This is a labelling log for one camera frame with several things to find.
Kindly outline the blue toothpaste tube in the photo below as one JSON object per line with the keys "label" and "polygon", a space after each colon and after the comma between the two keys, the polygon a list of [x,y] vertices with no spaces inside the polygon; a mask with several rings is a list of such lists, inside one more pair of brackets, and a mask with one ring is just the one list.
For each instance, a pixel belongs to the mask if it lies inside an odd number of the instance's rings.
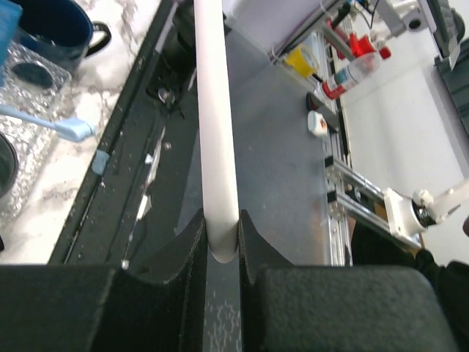
{"label": "blue toothpaste tube", "polygon": [[4,63],[7,60],[8,47],[17,31],[23,9],[20,5],[8,0],[0,1],[0,66],[1,86],[4,85]]}

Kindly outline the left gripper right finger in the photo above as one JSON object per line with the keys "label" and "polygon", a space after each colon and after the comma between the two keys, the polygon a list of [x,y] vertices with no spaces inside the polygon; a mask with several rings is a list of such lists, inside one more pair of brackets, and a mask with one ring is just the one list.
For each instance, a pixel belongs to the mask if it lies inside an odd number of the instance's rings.
{"label": "left gripper right finger", "polygon": [[428,281],[386,266],[294,265],[238,227],[244,351],[456,351]]}

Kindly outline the white toothbrush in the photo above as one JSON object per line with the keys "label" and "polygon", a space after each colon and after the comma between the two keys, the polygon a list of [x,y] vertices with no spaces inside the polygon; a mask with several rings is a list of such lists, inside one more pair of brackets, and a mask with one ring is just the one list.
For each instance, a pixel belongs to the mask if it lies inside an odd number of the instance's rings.
{"label": "white toothbrush", "polygon": [[228,263],[237,251],[239,207],[222,2],[193,7],[203,210],[210,251]]}

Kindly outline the dark green mug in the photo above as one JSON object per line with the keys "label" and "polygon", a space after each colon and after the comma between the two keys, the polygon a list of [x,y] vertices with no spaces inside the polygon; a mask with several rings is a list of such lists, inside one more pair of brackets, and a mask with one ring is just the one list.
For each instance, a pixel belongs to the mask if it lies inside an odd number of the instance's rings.
{"label": "dark green mug", "polygon": [[16,150],[9,139],[1,133],[1,204],[7,202],[19,171]]}

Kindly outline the dark blue mug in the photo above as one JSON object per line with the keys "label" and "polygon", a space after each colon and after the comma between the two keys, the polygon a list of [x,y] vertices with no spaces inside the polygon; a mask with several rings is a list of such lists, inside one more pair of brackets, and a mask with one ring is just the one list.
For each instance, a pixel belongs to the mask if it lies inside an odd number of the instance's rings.
{"label": "dark blue mug", "polygon": [[18,0],[22,9],[14,41],[74,74],[83,60],[111,42],[108,25],[91,21],[70,0]]}

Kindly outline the light blue toothbrush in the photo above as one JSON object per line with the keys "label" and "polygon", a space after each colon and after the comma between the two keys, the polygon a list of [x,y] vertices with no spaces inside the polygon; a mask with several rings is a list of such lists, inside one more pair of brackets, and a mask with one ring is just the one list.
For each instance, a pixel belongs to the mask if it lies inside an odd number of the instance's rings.
{"label": "light blue toothbrush", "polygon": [[69,142],[79,143],[95,134],[94,126],[76,117],[51,122],[5,105],[1,105],[1,115],[55,131],[60,139],[65,139]]}

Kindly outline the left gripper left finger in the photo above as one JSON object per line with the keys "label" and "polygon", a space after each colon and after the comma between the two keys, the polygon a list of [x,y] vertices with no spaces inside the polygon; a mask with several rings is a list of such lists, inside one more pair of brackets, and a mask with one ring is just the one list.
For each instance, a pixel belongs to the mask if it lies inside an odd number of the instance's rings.
{"label": "left gripper left finger", "polygon": [[136,268],[1,267],[3,351],[200,351],[207,273],[202,212]]}

